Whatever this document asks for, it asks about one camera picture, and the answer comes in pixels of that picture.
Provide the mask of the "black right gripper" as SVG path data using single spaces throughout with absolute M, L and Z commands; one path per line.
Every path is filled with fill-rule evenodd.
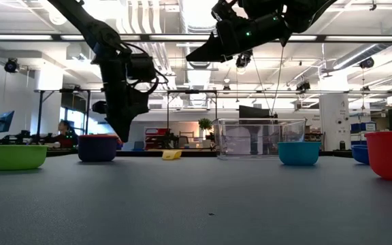
M 233 18 L 216 24 L 217 37 L 210 34 L 206 43 L 191 51 L 187 61 L 228 61 L 232 56 L 278 39 L 283 46 L 291 37 L 282 16 L 267 14 L 251 20 Z

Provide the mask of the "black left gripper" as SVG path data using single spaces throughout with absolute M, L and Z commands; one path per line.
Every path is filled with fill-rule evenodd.
M 108 50 L 96 54 L 92 63 L 100 68 L 105 95 L 92 109 L 107 115 L 105 120 L 116 136 L 121 142 L 127 142 L 133 119 L 148 112 L 148 93 L 135 88 L 139 83 L 148 82 L 148 54 Z M 123 126 L 110 116 L 123 116 Z

